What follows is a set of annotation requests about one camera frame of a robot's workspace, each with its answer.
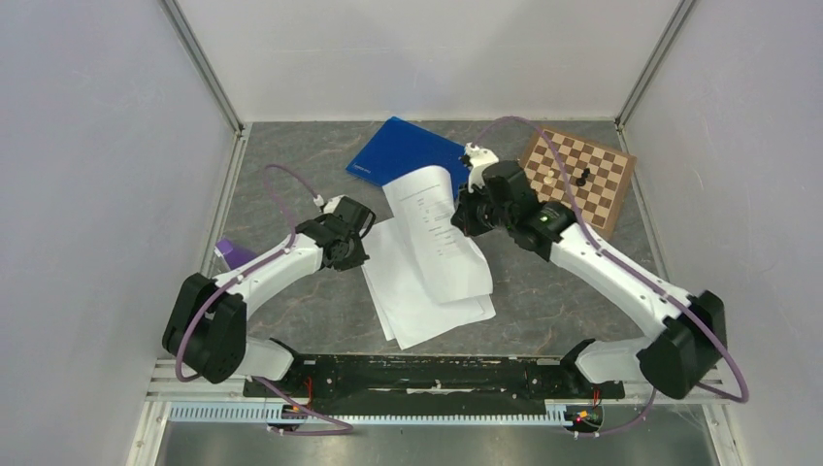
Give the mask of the printed text paper sheet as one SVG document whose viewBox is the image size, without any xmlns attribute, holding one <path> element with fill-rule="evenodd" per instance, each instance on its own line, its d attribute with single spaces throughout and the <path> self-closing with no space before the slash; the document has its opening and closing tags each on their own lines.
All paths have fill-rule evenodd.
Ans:
<svg viewBox="0 0 823 466">
<path fill-rule="evenodd" d="M 370 258 L 362 270 L 384 337 L 396 341 L 400 349 L 496 316 L 488 295 L 436 302 L 427 292 L 411 252 L 403 245 L 396 219 L 375 225 L 364 247 Z"/>
</svg>

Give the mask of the blue plastic folder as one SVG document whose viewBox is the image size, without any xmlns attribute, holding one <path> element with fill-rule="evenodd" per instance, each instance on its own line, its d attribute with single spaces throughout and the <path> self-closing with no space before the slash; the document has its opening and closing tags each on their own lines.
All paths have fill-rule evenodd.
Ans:
<svg viewBox="0 0 823 466">
<path fill-rule="evenodd" d="M 409 121 L 392 116 L 347 164 L 352 176 L 383 186 L 417 169 L 437 165 L 445 168 L 453 197 L 469 178 L 461 162 L 464 147 Z"/>
</svg>

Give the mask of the white paper sheet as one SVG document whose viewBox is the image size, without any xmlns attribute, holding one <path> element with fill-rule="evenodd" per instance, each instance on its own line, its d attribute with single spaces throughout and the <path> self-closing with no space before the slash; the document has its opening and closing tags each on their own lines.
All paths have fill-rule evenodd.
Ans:
<svg viewBox="0 0 823 466">
<path fill-rule="evenodd" d="M 449 303 L 492 293 L 485 256 L 451 223 L 456 208 L 446 168 L 419 168 L 382 189 L 424 288 L 434 301 Z"/>
</svg>

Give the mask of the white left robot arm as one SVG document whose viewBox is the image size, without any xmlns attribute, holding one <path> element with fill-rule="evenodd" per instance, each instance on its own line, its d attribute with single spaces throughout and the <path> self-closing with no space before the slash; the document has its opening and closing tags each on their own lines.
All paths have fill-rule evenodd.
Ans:
<svg viewBox="0 0 823 466">
<path fill-rule="evenodd" d="M 293 283 L 323 269 L 338 272 L 369 258 L 363 241 L 375 213 L 348 196 L 320 206 L 318 216 L 293 226 L 276 247 L 213 278 L 187 277 L 179 291 L 162 347 L 175 357 L 183 382 L 203 378 L 223 383 L 233 375 L 267 379 L 282 396 L 298 393 L 303 368 L 293 350 L 274 340 L 252 338 L 247 321 L 263 304 Z"/>
</svg>

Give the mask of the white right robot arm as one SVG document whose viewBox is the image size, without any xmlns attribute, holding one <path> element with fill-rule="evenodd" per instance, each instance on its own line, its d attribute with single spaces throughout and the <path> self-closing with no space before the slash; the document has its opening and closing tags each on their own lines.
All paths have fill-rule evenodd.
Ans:
<svg viewBox="0 0 823 466">
<path fill-rule="evenodd" d="M 666 283 L 598 236 L 569 207 L 541 201 L 514 161 L 472 162 L 461 184 L 452 224 L 469 237 L 506 231 L 523 250 L 582 279 L 617 306 L 642 334 L 570 350 L 560 371 L 563 388 L 584 396 L 606 382 L 647 382 L 672 399 L 701 385 L 725 345 L 722 300 Z"/>
</svg>

